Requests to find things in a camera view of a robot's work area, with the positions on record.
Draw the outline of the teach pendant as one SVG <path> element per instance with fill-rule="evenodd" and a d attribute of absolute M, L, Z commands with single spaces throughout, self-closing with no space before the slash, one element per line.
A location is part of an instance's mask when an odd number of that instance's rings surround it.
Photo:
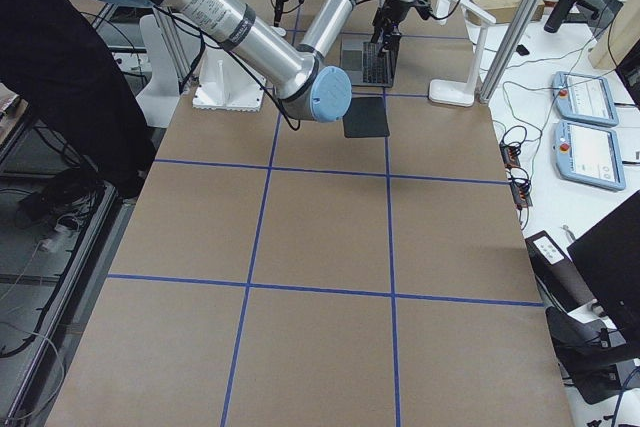
<path fill-rule="evenodd" d="M 558 71 L 551 87 L 554 105 L 563 119 L 603 127 L 618 125 L 615 103 L 604 77 Z"/>
<path fill-rule="evenodd" d="M 609 191 L 626 188 L 618 137 L 612 129 L 561 120 L 555 126 L 553 150 L 563 179 Z"/>

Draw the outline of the aluminium frame post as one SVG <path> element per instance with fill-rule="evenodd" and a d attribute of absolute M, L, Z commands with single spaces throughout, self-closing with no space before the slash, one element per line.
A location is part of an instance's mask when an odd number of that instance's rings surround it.
<path fill-rule="evenodd" d="M 540 0 L 521 0 L 509 24 L 478 93 L 478 100 L 488 104 L 529 25 Z"/>

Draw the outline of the upper teach pendant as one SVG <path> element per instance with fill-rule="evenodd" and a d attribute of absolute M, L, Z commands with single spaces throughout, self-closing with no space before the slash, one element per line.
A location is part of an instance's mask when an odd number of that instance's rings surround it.
<path fill-rule="evenodd" d="M 563 119 L 603 127 L 618 125 L 615 103 L 604 77 L 558 71 L 551 87 L 554 105 Z"/>

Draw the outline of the black mouse pad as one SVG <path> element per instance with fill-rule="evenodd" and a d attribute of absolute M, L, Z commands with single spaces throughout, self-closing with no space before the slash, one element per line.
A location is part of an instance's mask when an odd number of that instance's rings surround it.
<path fill-rule="evenodd" d="M 354 97 L 342 123 L 346 138 L 385 138 L 390 135 L 385 102 L 379 96 Z"/>

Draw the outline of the lower teach pendant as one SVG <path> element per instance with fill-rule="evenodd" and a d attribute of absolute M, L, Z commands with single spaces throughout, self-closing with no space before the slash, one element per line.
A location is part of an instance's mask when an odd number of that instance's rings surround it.
<path fill-rule="evenodd" d="M 563 179 L 609 191 L 626 188 L 618 137 L 612 129 L 561 120 L 555 126 L 553 150 Z"/>

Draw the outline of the black bottle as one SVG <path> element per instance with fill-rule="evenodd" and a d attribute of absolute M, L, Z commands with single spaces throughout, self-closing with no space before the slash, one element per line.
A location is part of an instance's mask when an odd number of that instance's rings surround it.
<path fill-rule="evenodd" d="M 548 33 L 556 33 L 577 1 L 558 0 L 544 25 L 544 30 Z"/>

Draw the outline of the black monitor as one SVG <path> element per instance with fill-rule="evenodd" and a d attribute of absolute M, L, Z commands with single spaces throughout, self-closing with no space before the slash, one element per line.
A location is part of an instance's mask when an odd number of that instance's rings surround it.
<path fill-rule="evenodd" d="M 639 194 L 569 246 L 579 274 L 629 340 L 639 338 Z"/>

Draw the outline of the person in black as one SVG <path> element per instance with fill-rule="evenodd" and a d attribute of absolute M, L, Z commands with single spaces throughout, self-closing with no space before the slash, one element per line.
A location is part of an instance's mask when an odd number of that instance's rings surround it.
<path fill-rule="evenodd" d="M 155 158 L 147 123 L 103 39 L 69 0 L 1 0 L 1 82 L 124 199 Z"/>

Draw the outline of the grey laptop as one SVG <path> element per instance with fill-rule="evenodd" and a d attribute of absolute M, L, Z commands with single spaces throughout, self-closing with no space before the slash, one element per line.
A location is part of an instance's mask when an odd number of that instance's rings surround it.
<path fill-rule="evenodd" d="M 401 33 L 398 33 L 398 53 Z M 379 44 L 370 42 L 372 35 L 343 34 L 340 45 L 340 67 L 356 87 L 383 87 L 394 85 L 397 58 L 377 56 Z"/>

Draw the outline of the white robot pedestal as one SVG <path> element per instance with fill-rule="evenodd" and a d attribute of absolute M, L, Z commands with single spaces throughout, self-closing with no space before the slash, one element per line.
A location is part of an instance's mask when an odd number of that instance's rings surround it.
<path fill-rule="evenodd" d="M 209 110 L 258 112 L 264 92 L 257 82 L 238 65 L 230 54 L 212 40 L 199 67 L 199 85 L 193 98 L 193 107 Z"/>

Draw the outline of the cardboard box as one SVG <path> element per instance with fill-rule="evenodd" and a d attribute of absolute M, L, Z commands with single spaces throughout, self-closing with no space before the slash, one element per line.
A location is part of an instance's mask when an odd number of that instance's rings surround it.
<path fill-rule="evenodd" d="M 475 5 L 479 8 L 483 9 L 485 12 L 491 14 L 496 19 L 496 24 L 506 24 L 510 23 L 515 16 L 516 10 L 519 7 L 521 0 L 471 0 Z M 542 0 L 540 0 L 534 10 L 531 20 L 539 21 L 544 13 L 545 4 Z M 481 19 L 480 17 L 467 10 L 467 18 L 468 20 L 475 24 L 480 25 Z"/>

